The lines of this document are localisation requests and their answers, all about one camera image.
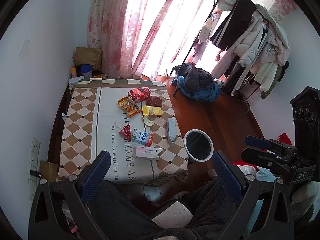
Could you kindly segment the pink white toothpaste box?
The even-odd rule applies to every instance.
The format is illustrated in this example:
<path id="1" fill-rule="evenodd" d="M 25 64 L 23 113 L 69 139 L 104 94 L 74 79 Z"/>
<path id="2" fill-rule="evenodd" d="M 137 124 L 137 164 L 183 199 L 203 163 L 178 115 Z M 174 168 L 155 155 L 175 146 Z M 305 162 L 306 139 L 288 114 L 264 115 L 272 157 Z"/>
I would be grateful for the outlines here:
<path id="1" fill-rule="evenodd" d="M 162 151 L 162 148 L 136 146 L 133 153 L 138 159 L 158 160 Z"/>

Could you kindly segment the blue white milk carton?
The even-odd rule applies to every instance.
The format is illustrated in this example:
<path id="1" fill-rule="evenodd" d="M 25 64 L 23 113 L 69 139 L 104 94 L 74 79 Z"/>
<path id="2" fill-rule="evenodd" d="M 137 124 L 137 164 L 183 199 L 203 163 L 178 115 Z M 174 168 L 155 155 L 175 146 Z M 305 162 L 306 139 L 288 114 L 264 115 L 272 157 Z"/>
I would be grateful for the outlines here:
<path id="1" fill-rule="evenodd" d="M 135 128 L 131 134 L 131 141 L 150 147 L 153 142 L 153 135 Z"/>

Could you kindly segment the crushed red soda can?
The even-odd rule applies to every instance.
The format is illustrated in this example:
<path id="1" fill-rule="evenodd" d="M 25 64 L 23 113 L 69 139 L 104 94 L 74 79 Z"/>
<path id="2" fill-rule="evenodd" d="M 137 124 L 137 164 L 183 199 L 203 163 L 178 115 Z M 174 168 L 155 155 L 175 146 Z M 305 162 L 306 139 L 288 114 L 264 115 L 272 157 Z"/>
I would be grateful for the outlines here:
<path id="1" fill-rule="evenodd" d="M 128 96 L 134 102 L 142 102 L 147 100 L 151 96 L 149 87 L 134 88 L 128 92 Z"/>

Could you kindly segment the white round trash bin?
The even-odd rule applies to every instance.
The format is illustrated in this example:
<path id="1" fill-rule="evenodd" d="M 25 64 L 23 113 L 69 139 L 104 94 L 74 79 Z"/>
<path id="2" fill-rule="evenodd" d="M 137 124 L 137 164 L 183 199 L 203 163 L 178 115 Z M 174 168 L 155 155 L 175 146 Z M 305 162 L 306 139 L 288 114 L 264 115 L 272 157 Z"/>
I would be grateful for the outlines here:
<path id="1" fill-rule="evenodd" d="M 189 130 L 184 138 L 184 147 L 189 163 L 204 163 L 209 161 L 214 153 L 214 145 L 210 136 L 200 129 Z"/>

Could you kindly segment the black ornate cabinet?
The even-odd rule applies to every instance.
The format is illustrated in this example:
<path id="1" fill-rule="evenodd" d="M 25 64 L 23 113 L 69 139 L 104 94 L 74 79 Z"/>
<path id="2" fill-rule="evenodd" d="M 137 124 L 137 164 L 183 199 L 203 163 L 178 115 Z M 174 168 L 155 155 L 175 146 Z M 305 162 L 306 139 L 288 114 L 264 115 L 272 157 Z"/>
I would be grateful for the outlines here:
<path id="1" fill-rule="evenodd" d="M 319 148 L 319 89 L 307 86 L 290 104 L 295 125 L 295 146 Z"/>

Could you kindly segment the blue dark clothes pile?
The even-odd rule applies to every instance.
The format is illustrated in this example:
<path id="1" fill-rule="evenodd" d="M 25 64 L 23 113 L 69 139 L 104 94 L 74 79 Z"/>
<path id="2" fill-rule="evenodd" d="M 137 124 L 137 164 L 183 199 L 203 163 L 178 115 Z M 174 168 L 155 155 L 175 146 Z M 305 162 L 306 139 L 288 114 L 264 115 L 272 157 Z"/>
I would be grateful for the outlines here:
<path id="1" fill-rule="evenodd" d="M 186 97 L 202 102 L 213 102 L 221 93 L 219 84 L 212 75 L 202 68 L 196 68 L 191 62 L 172 68 L 176 76 L 171 84 Z"/>

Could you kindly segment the black clothes rack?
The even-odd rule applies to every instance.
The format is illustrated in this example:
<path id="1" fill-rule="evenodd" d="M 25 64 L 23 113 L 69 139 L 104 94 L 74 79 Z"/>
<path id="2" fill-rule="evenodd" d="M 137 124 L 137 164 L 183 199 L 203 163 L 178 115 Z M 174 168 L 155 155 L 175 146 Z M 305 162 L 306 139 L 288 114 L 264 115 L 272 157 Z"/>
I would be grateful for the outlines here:
<path id="1" fill-rule="evenodd" d="M 211 17 L 211 15 L 212 15 L 212 13 L 213 13 L 213 11 L 214 11 L 214 9 L 215 9 L 215 7 L 217 6 L 217 4 L 218 4 L 219 1 L 220 1 L 220 0 L 213 0 L 213 2 L 214 2 L 214 3 L 213 3 L 213 7 L 212 7 L 212 9 L 211 9 L 211 11 L 210 11 L 207 19 Z M 181 69 L 181 67 L 183 66 L 183 64 L 185 64 L 185 61 L 187 60 L 187 58 L 188 58 L 188 56 L 189 56 L 189 54 L 190 54 L 190 52 L 191 52 L 191 50 L 192 50 L 192 48 L 193 48 L 193 46 L 194 46 L 194 44 L 195 44 L 195 41 L 196 41 L 199 33 L 200 33 L 200 31 L 196 34 L 196 36 L 195 36 L 195 38 L 193 39 L 193 42 L 192 42 L 192 44 L 191 44 L 191 47 L 189 48 L 189 50 L 188 50 L 188 52 L 187 52 L 187 54 L 186 54 L 183 62 L 181 63 L 181 65 L 179 66 L 179 68 L 178 68 L 178 69 L 176 70 L 176 72 L 175 72 L 175 73 L 176 73 L 176 76 L 175 76 L 176 86 L 175 86 L 175 90 L 174 90 L 174 92 L 173 92 L 173 94 L 172 94 L 173 97 L 176 96 L 176 94 L 178 93 L 179 88 L 180 88 L 180 80 L 179 80 L 179 77 L 180 77 L 180 76 L 179 76 L 178 72 L 180 71 L 180 69 Z M 240 101 L 241 103 L 246 104 L 246 106 L 247 106 L 247 111 L 244 113 L 244 115 L 246 115 L 246 114 L 250 111 L 250 105 L 249 105 L 248 100 L 247 100 L 246 97 L 244 96 L 244 94 L 240 93 L 240 95 L 241 95 L 241 100 L 238 100 L 238 101 Z"/>

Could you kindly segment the dark red foil packet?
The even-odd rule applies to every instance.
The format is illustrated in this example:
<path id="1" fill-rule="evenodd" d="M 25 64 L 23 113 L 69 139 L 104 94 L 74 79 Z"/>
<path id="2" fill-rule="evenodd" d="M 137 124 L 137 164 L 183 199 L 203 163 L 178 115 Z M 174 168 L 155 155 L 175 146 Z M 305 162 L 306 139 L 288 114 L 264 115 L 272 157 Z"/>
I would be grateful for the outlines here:
<path id="1" fill-rule="evenodd" d="M 160 97 L 157 97 L 157 96 L 150 96 L 148 98 L 148 100 L 146 100 L 146 105 L 147 106 L 152 106 L 152 107 L 160 107 L 160 108 L 162 108 L 163 100 Z"/>

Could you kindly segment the white plastic lid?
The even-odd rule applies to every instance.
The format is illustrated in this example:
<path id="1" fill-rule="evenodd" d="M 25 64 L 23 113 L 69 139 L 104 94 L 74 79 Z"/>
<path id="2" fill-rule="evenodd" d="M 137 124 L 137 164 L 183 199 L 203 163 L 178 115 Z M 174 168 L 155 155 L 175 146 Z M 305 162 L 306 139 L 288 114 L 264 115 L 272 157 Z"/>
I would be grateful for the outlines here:
<path id="1" fill-rule="evenodd" d="M 122 120 L 116 120 L 115 121 L 115 126 L 117 128 L 123 128 L 125 126 L 125 123 Z"/>

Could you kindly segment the yellow cardboard box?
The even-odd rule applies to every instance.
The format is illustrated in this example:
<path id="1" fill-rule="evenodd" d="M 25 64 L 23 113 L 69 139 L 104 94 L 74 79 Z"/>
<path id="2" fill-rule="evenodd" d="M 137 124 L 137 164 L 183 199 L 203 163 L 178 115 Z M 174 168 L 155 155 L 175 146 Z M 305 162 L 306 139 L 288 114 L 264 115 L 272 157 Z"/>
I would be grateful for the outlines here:
<path id="1" fill-rule="evenodd" d="M 142 114 L 148 116 L 162 116 L 161 107 L 158 106 L 142 106 Z"/>

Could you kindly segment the checkered brown bed blanket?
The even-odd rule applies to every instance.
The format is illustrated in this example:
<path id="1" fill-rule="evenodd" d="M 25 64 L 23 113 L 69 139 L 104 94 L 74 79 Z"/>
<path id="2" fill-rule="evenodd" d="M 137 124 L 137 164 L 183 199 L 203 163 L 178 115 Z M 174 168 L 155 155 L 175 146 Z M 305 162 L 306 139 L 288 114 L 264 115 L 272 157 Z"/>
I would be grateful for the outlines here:
<path id="1" fill-rule="evenodd" d="M 152 96 L 163 100 L 162 116 L 150 116 L 155 124 L 145 126 L 142 113 L 129 118 L 118 105 L 118 100 L 138 87 L 149 87 Z M 146 183 L 161 186 L 188 169 L 188 154 L 183 137 L 176 126 L 176 140 L 168 141 L 167 120 L 175 112 L 164 83 L 145 80 L 112 79 L 80 81 L 73 89 L 64 124 L 58 180 L 79 175 L 101 151 L 111 155 L 111 167 L 105 179 L 119 184 Z M 122 120 L 135 128 L 153 135 L 151 147 L 162 148 L 158 160 L 134 157 L 135 142 L 128 142 L 119 135 L 115 126 Z"/>

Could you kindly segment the orange small bottle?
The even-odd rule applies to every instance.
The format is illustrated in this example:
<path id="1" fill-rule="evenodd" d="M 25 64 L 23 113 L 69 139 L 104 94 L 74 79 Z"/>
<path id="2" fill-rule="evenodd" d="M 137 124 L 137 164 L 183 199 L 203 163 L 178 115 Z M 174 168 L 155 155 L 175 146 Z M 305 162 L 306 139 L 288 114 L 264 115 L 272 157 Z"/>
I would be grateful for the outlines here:
<path id="1" fill-rule="evenodd" d="M 72 76 L 72 78 L 76 78 L 77 77 L 76 67 L 75 66 L 71 66 L 71 76 Z"/>

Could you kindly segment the pink floral curtain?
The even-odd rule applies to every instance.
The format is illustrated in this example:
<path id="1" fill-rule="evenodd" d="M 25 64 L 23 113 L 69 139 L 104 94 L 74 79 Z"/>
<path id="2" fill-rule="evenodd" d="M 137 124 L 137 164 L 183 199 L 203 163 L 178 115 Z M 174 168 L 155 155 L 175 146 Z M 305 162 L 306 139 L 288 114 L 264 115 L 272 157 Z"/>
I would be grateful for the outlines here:
<path id="1" fill-rule="evenodd" d="M 182 62 L 213 0 L 93 0 L 87 43 L 109 78 L 154 79 Z"/>

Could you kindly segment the brown paper bag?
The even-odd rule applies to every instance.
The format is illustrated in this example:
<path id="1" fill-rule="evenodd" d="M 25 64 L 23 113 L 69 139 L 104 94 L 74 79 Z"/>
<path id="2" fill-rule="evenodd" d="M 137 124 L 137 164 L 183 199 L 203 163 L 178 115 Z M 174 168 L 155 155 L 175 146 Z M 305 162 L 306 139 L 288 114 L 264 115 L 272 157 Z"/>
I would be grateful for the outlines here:
<path id="1" fill-rule="evenodd" d="M 90 64 L 94 70 L 101 70 L 103 52 L 101 48 L 76 47 L 75 65 Z"/>

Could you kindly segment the white wall socket panel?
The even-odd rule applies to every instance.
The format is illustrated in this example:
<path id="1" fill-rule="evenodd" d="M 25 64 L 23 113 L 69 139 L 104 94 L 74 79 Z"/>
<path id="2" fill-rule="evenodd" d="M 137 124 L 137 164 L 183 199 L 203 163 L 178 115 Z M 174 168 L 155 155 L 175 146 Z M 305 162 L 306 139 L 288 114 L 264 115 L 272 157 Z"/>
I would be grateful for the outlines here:
<path id="1" fill-rule="evenodd" d="M 29 154 L 29 194 L 33 196 L 39 183 L 40 174 L 38 172 L 38 160 L 41 143 L 33 137 Z"/>

